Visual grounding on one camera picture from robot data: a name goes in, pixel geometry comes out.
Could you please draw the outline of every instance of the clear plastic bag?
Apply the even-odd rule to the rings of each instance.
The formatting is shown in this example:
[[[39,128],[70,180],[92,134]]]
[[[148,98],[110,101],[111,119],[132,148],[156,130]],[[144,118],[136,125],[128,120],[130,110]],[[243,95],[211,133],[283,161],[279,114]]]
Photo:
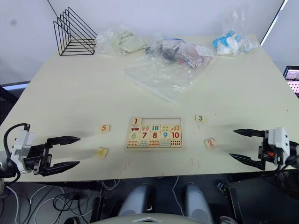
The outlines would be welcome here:
[[[124,25],[112,25],[95,39],[96,54],[119,56],[144,49],[147,43]]]
[[[124,72],[138,84],[162,98],[175,102],[206,69],[214,51],[182,39],[156,36],[146,55],[130,64]]]
[[[246,36],[243,29],[244,21],[244,9],[233,10],[224,21],[222,36],[212,42],[218,55],[236,56],[260,47],[259,43]]]

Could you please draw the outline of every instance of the puzzle board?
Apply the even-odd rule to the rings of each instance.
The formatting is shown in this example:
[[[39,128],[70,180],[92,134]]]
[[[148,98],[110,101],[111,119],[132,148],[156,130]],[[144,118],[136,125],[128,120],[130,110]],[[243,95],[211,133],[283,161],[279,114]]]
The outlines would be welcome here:
[[[183,148],[181,118],[131,119],[126,149],[128,151]]]

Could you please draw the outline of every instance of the table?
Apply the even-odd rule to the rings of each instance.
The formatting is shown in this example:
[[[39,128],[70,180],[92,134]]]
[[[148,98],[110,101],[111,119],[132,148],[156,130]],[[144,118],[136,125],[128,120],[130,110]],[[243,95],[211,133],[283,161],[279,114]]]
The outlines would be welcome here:
[[[209,44],[213,37],[184,37]],[[21,175],[23,182],[88,181],[168,175],[218,174],[258,171],[228,153],[257,159],[261,138],[240,136],[238,128],[270,129],[283,126],[299,141],[299,101],[263,49],[238,57],[218,56],[204,74],[169,103],[133,83],[122,71],[144,54],[129,56],[59,56],[50,58],[32,79],[3,124],[30,123],[34,144],[47,138],[77,136],[81,140],[51,149],[52,164],[81,161],[57,175]],[[207,117],[197,123],[196,114]],[[182,117],[183,151],[126,152],[131,117]],[[111,131],[100,133],[99,126]],[[9,135],[12,146],[18,130]],[[207,149],[213,137],[218,146]],[[105,159],[96,153],[109,148]],[[275,169],[267,163],[267,170]]]

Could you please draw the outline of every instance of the black metal rack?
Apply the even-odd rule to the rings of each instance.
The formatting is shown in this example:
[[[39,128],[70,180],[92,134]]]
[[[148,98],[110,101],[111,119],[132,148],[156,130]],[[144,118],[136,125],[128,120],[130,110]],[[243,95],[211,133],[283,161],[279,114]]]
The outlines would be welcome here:
[[[70,7],[53,24],[60,56],[94,54],[97,34]]]

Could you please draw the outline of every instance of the white wall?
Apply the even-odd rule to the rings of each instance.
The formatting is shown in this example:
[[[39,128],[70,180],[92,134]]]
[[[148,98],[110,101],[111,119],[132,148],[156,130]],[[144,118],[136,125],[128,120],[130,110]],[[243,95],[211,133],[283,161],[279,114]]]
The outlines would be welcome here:
[[[52,0],[70,6],[96,32],[121,21],[141,35],[219,35],[234,7],[248,6],[245,30],[261,41],[283,0]],[[0,83],[28,81],[57,50],[46,0],[0,0]]]
[[[299,66],[299,0],[288,0],[263,48],[282,73]]]

